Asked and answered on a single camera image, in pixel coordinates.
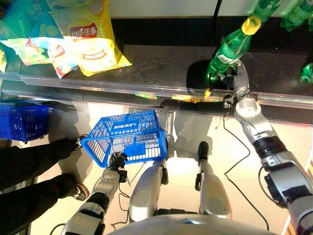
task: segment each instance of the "black pants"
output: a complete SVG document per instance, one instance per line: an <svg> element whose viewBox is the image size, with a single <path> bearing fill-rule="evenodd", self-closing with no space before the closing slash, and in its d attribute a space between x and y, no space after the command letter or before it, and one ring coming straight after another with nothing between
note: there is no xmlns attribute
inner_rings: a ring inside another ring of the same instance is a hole
<svg viewBox="0 0 313 235"><path fill-rule="evenodd" d="M0 190L41 175L71 153L69 139L50 144L0 151ZM70 174L0 195L0 234L19 232L37 219L58 200L76 192L75 178Z"/></svg>

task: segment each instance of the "green bottle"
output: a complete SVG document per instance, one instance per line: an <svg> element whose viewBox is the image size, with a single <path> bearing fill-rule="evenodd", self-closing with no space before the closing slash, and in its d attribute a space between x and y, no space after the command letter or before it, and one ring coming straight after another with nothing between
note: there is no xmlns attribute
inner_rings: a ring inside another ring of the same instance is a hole
<svg viewBox="0 0 313 235"><path fill-rule="evenodd" d="M313 13L313 0L299 0L298 4L283 18L281 27L287 31L302 25L302 23Z"/></svg>
<svg viewBox="0 0 313 235"><path fill-rule="evenodd" d="M259 0L251 16L260 18L262 24L276 11L283 0Z"/></svg>
<svg viewBox="0 0 313 235"><path fill-rule="evenodd" d="M309 31L313 31L313 15L310 16L308 25L309 25Z"/></svg>
<svg viewBox="0 0 313 235"><path fill-rule="evenodd" d="M310 63L303 68L300 81L313 83L313 63Z"/></svg>
<svg viewBox="0 0 313 235"><path fill-rule="evenodd" d="M240 29L229 34L222 42L207 69L207 78L215 79L217 73L225 73L227 68L249 50L251 36L261 26L258 17L250 16Z"/></svg>

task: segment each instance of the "potato chip bag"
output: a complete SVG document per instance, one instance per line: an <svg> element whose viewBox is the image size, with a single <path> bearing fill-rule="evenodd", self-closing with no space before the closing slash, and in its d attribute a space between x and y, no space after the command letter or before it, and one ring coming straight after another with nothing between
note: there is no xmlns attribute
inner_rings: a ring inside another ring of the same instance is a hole
<svg viewBox="0 0 313 235"><path fill-rule="evenodd" d="M68 42L63 38L49 13L44 12L34 27L27 45L30 43L48 50L47 53L59 78L77 68L69 51Z"/></svg>
<svg viewBox="0 0 313 235"><path fill-rule="evenodd" d="M84 75L131 65L115 44L108 0L88 1L51 15Z"/></svg>
<svg viewBox="0 0 313 235"><path fill-rule="evenodd" d="M4 53L4 49L3 49L2 45L0 45L0 71L2 73L5 72L6 64L7 64L7 60L6 60L6 56Z"/></svg>
<svg viewBox="0 0 313 235"><path fill-rule="evenodd" d="M46 0L51 11L59 11L66 8L74 7L78 4L87 2L88 0Z"/></svg>
<svg viewBox="0 0 313 235"><path fill-rule="evenodd" d="M44 0L16 0L0 21L0 40L11 47L26 66L51 63L47 50L29 44L28 37L43 12L49 11Z"/></svg>

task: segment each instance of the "blue basket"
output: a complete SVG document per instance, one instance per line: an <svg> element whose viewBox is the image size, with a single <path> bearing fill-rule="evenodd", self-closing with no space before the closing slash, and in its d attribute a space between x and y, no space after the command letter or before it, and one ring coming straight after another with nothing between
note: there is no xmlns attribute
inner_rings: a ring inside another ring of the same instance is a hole
<svg viewBox="0 0 313 235"><path fill-rule="evenodd" d="M49 106L29 102L0 102L0 138L15 141L38 139L48 130Z"/></svg>
<svg viewBox="0 0 313 235"><path fill-rule="evenodd" d="M166 137L154 111L101 118L82 145L100 167L114 153L124 153L125 164L162 160L167 156Z"/></svg>

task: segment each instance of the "lay's logo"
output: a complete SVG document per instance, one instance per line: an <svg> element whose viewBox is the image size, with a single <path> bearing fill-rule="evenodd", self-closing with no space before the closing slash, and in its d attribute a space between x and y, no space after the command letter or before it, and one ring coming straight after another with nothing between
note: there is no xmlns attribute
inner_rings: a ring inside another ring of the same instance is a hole
<svg viewBox="0 0 313 235"><path fill-rule="evenodd" d="M73 41L95 38L98 34L95 23L88 26L73 27L69 31Z"/></svg>

